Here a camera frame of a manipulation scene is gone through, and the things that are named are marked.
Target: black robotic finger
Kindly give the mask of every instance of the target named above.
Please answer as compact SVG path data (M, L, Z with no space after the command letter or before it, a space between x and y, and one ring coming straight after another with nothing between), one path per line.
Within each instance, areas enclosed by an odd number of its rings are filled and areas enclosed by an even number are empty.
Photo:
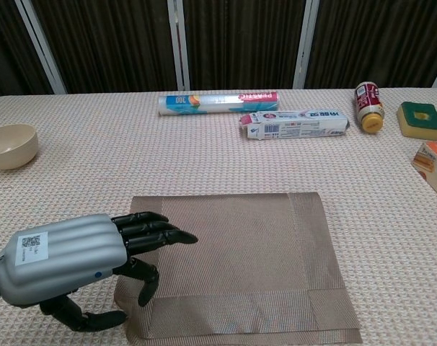
M103 314L81 312L81 308L67 296L58 296L40 302L43 314L52 315L75 332L98 332L116 327L127 319L123 311L110 311Z
M133 213L124 216L117 216L112 218L111 221L118 227L137 225L141 223L147 223L152 221L164 221L169 222L169 219L164 215L153 213L152 211L145 211L143 213Z
M86 312L84 315L87 322L78 332L99 332L119 326L127 319L127 315L123 311L109 311L103 314Z
M138 295L138 304L144 307L153 298L156 290L158 289L159 280L154 280L151 282L145 282L143 288Z
M126 242L126 247L130 255L135 255L153 251L164 245L172 245L176 243L194 244L197 241L198 238L188 232L179 229L168 229L129 238Z
M124 238L130 238L135 236L143 236L154 232L165 231L167 229L178 228L165 221L149 221L146 223L121 226L119 228L119 232Z
M144 281L144 286L138 295L139 306L145 306L156 293L159 284L159 272L154 265L150 265L138 258L131 257L122 267L112 271L116 275Z

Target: tablecloth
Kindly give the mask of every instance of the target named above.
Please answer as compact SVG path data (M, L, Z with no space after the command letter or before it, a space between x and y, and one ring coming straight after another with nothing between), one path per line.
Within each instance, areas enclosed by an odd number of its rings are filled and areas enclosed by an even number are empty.
M437 345L437 194L410 165L423 141L403 137L395 115L404 101L437 109L437 89L380 91L384 128L367 135L352 89L278 90L281 110L336 108L351 127L272 141L247 140L236 113L160 117L166 92L0 97L0 125L34 125L40 142L28 165L0 171L0 250L27 227L123 215L135 195L318 192L364 344ZM85 310L113 309L116 280L72 298ZM127 341L122 327L79 334L37 306L0 299L0 345L90 344Z

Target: qr code sticker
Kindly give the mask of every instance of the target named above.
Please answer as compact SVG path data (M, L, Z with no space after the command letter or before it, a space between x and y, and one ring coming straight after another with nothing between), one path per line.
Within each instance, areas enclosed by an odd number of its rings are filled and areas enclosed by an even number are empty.
M37 247L40 245L40 236L29 236L27 238L23 238L22 246L23 247Z

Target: dark curtain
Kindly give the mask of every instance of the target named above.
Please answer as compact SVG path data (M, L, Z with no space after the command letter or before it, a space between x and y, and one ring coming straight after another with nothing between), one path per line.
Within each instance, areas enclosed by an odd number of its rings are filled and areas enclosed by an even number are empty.
M292 88L305 0L184 0L190 88Z
M14 0L0 0L0 96L52 93Z
M177 90L166 1L32 2L68 93Z
M431 87L437 0L321 0L306 88Z

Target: green sponge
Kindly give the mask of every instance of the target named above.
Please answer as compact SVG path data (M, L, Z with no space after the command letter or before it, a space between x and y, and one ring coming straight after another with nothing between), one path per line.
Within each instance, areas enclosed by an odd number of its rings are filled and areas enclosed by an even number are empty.
M403 102L397 112L401 132L406 137L437 141L437 112L428 103Z

